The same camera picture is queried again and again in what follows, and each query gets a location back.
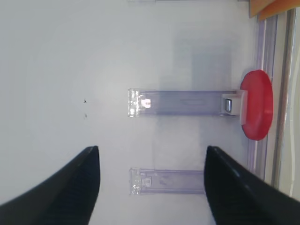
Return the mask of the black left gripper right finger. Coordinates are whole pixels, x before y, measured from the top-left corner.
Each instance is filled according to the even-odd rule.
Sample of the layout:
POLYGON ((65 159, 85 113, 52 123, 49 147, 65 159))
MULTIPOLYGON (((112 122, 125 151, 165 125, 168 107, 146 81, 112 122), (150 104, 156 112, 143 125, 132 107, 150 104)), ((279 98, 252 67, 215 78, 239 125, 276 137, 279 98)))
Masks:
POLYGON ((225 151, 208 146, 204 189, 217 225, 298 225, 299 201, 271 187, 225 151))

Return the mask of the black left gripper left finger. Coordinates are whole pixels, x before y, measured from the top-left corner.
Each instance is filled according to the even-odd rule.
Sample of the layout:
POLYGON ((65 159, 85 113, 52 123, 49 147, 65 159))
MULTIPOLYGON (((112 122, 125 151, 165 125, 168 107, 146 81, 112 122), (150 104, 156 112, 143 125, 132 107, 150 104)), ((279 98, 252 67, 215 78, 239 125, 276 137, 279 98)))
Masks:
POLYGON ((87 225, 101 183, 98 146, 85 148, 54 175, 0 206, 2 225, 87 225))

